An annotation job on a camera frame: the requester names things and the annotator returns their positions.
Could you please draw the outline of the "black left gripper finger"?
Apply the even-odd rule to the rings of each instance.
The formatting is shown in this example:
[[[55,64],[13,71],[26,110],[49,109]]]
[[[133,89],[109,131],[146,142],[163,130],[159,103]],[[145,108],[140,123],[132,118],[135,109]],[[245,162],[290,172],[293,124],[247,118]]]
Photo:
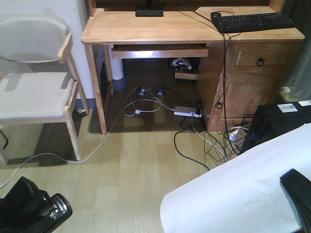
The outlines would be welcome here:
[[[0,200],[2,233],[49,233],[49,218],[42,215],[50,206],[50,196],[31,180],[20,177]]]

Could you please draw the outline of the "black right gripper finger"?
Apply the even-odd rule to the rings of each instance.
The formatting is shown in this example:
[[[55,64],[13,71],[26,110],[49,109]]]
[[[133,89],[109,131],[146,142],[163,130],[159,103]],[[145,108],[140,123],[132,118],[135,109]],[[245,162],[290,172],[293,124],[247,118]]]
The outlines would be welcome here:
[[[311,232],[311,181],[292,168],[280,177],[280,183],[294,203],[302,228]]]

